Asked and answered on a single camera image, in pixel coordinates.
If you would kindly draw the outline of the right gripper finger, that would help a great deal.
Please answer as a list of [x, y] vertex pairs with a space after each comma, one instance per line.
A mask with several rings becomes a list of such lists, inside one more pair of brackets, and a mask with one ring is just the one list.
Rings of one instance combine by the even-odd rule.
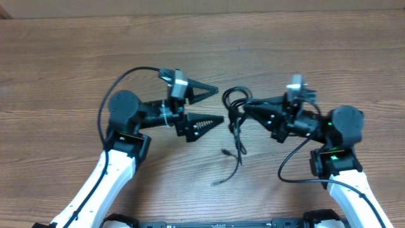
[[266, 128], [270, 132], [285, 132], [284, 106], [281, 103], [248, 103], [243, 106], [243, 109], [246, 114], [258, 121], [264, 128]]
[[283, 96], [276, 96], [272, 98], [247, 98], [245, 101], [242, 102], [241, 106], [249, 106], [249, 105], [282, 105], [284, 103]]

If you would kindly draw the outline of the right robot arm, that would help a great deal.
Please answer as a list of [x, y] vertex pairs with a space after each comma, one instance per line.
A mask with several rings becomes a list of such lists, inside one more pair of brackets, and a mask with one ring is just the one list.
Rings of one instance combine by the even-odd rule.
[[268, 99], [248, 99], [244, 118], [253, 118], [283, 143], [290, 135], [316, 141], [310, 152], [312, 179], [296, 184], [320, 183], [344, 212], [351, 227], [392, 227], [374, 196], [360, 164], [355, 145], [362, 140], [364, 114], [353, 106], [340, 106], [322, 115], [313, 92]]

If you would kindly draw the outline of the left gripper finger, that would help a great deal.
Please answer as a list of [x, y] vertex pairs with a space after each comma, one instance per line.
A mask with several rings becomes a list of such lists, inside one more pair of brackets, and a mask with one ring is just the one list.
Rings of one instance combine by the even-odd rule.
[[188, 99], [190, 105], [200, 102], [219, 92], [218, 88], [213, 85], [207, 85], [192, 79], [188, 79], [187, 82], [188, 86], [185, 97]]
[[223, 123], [224, 117], [220, 115], [207, 115], [188, 113], [185, 119], [185, 138], [188, 143], [198, 140], [205, 133]]

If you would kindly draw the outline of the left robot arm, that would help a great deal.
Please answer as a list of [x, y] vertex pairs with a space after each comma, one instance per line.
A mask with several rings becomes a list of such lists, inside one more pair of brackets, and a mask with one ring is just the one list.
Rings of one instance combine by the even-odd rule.
[[105, 148], [85, 184], [69, 205], [48, 224], [56, 227], [138, 227], [139, 221], [107, 212], [118, 193], [146, 159], [151, 138], [141, 129], [174, 127], [179, 137], [194, 142], [223, 122], [223, 117], [186, 113], [194, 104], [218, 93], [212, 85], [187, 79], [168, 80], [168, 97], [142, 102], [134, 92], [121, 90], [108, 103], [109, 121]]

